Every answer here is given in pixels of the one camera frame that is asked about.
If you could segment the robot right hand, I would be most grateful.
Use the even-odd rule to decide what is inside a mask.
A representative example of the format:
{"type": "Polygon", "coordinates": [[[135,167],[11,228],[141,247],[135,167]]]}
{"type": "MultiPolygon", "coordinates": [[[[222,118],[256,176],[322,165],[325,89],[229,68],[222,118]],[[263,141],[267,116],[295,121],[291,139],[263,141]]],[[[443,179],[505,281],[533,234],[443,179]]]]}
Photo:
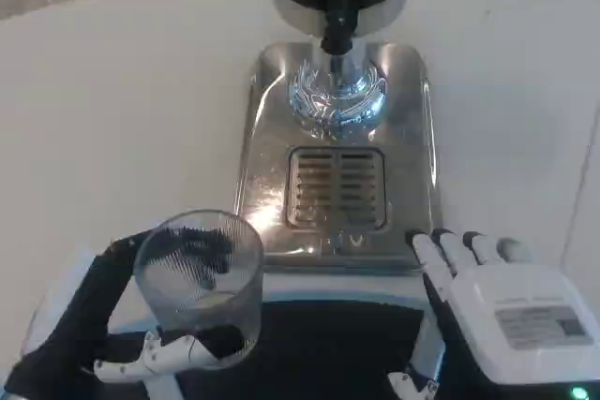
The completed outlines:
{"type": "Polygon", "coordinates": [[[428,377],[387,378],[398,399],[596,399],[599,321],[558,268],[510,238],[408,230],[444,354],[428,377]]]}

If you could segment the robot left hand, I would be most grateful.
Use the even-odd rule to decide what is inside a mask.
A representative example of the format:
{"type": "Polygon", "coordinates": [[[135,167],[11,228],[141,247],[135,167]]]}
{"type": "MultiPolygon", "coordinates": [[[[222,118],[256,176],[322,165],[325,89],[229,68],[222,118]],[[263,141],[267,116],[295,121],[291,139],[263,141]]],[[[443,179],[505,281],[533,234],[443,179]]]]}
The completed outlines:
{"type": "Polygon", "coordinates": [[[230,269],[231,240],[216,230],[154,229],[112,242],[95,256],[48,336],[11,369],[4,390],[14,399],[93,399],[109,384],[146,384],[223,363],[246,340],[232,324],[166,333],[108,332],[109,319],[144,250],[189,250],[209,286],[230,269]]]}

